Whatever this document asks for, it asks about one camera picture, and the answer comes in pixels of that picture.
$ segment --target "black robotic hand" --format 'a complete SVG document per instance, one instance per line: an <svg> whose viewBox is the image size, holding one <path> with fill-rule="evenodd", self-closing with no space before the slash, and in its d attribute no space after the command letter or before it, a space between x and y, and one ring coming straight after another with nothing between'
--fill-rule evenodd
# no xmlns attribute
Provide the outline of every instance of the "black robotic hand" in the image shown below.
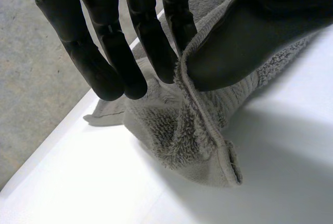
<svg viewBox="0 0 333 224"><path fill-rule="evenodd" d="M95 93L112 101L123 93L138 99L147 83L136 64L119 23L118 0L83 0L108 62L93 43L80 0L36 0L56 30L73 63ZM134 29L158 77L173 83L177 55L159 20L156 0L127 0ZM164 12L179 54L197 33L188 0L163 0Z"/></svg>

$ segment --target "folded towel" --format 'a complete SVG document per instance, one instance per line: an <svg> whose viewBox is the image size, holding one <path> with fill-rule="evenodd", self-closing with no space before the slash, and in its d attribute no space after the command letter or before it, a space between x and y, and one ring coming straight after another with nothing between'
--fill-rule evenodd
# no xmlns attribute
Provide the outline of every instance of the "folded towel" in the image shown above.
<svg viewBox="0 0 333 224"><path fill-rule="evenodd" d="M227 88L199 92L187 75L186 59L196 51L230 0L191 0L198 34L181 57L175 84L160 82L146 57L138 64L147 80L148 92L139 100L124 96L114 102L100 100L91 125L124 124L164 166L202 185L225 187L241 184L242 175L233 144L223 138L229 119L257 88L267 84L307 45L304 38L275 56L239 83ZM168 37L170 32L164 28ZM144 56L141 46L136 57Z"/></svg>

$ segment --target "gray towel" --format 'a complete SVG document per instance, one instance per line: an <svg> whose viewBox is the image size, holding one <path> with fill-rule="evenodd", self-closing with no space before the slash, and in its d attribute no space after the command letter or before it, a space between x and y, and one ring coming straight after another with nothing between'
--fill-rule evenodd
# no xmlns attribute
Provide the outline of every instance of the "gray towel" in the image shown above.
<svg viewBox="0 0 333 224"><path fill-rule="evenodd" d="M241 184L242 175L233 144L223 138L223 130L235 111L254 90L267 84L310 38L304 38L270 58L239 83L215 91L195 90L186 72L186 59L196 51L230 0L191 0L198 34L181 57L175 84L160 82L141 46L134 49L148 83L148 93L139 100L124 96L114 102L100 100L91 125L124 124L165 167L202 185L225 187ZM161 19L164 30L165 18Z"/></svg>

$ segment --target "towel fold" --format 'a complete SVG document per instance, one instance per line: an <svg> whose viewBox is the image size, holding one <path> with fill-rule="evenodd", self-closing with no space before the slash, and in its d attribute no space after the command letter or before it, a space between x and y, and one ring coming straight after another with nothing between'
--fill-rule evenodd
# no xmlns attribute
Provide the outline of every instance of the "towel fold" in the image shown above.
<svg viewBox="0 0 333 224"><path fill-rule="evenodd" d="M114 102L100 100L94 113L84 119L96 126L124 124L151 155L188 180L216 187L241 184L236 152L232 142L223 138L223 130L251 93L275 77L307 45L310 37L274 55L235 85L199 92L187 75L186 59L223 16L229 2L190 1L198 34L177 65L175 84L159 81L142 47L137 46L133 53L137 58L143 57L137 62L148 83L146 96L139 100L124 96ZM170 38L165 18L161 22Z"/></svg>

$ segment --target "towel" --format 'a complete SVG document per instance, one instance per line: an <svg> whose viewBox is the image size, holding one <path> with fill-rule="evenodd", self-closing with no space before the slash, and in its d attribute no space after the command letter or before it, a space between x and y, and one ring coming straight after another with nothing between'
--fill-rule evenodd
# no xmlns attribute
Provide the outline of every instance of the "towel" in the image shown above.
<svg viewBox="0 0 333 224"><path fill-rule="evenodd" d="M311 38L297 41L270 57L230 87L199 92L187 75L186 60L224 15L229 2L190 0L198 34L177 64L175 84L158 80L138 45L133 53L147 80L147 94L139 100L125 96L114 102L100 100L93 114L84 119L95 126L124 124L157 161L190 181L214 187L240 185L242 174L237 155L232 142L224 139L223 131L245 100L274 78ZM164 17L161 22L172 43Z"/></svg>

